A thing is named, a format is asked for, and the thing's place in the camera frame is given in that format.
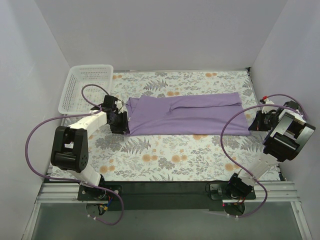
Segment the white plastic mesh basket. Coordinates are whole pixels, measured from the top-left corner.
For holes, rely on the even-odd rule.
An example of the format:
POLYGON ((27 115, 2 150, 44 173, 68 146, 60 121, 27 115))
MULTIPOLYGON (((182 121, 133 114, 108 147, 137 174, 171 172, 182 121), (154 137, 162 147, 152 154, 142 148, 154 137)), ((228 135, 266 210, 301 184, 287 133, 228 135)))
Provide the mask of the white plastic mesh basket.
POLYGON ((58 112, 63 115, 86 114, 100 104, 112 90, 114 68, 109 64, 73 66, 67 75, 58 112))

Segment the purple t shirt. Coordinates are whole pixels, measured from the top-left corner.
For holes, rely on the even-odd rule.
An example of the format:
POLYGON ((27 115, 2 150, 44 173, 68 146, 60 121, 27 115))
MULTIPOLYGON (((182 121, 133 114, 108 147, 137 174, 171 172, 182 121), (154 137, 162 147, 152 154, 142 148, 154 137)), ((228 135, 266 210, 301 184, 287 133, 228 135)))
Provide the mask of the purple t shirt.
POLYGON ((249 136, 247 119, 237 92, 129 98, 128 136, 220 135, 249 136))

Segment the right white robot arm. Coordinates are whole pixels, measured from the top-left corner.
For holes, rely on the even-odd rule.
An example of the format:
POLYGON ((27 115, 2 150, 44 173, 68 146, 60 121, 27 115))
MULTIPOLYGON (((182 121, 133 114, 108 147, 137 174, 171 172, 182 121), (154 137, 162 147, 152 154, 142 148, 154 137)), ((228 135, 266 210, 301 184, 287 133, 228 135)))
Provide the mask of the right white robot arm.
POLYGON ((275 107, 268 98, 260 101, 264 106, 256 112, 249 131, 267 132, 263 150, 247 168, 234 173, 225 187, 232 199, 246 198, 258 180, 270 168, 286 160, 293 160, 305 146, 316 128, 304 119, 300 105, 287 101, 282 108, 275 107))

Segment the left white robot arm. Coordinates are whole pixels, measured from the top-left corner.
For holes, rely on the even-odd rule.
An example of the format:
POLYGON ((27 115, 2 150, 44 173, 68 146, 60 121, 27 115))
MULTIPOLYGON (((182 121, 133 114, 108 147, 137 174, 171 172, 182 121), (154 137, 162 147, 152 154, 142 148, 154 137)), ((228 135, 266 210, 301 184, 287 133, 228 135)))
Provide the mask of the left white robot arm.
POLYGON ((128 113, 117 108, 119 99, 105 95, 103 103, 92 108, 99 113, 86 116, 69 126, 55 130, 50 162, 53 166, 72 174, 85 184, 85 192, 95 200, 106 197, 104 177, 89 164, 89 137, 100 127, 109 125, 113 134, 129 134, 128 113))

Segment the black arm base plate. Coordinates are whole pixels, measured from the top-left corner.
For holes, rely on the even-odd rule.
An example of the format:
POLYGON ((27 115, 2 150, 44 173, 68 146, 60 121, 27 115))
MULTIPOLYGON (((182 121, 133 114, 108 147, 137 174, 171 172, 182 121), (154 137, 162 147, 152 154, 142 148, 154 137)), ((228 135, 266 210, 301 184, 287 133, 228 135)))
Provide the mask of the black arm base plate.
POLYGON ((77 200, 105 204, 109 211, 125 210, 209 210, 243 215, 247 196, 232 194, 227 181, 107 181, 100 189, 80 186, 77 200))

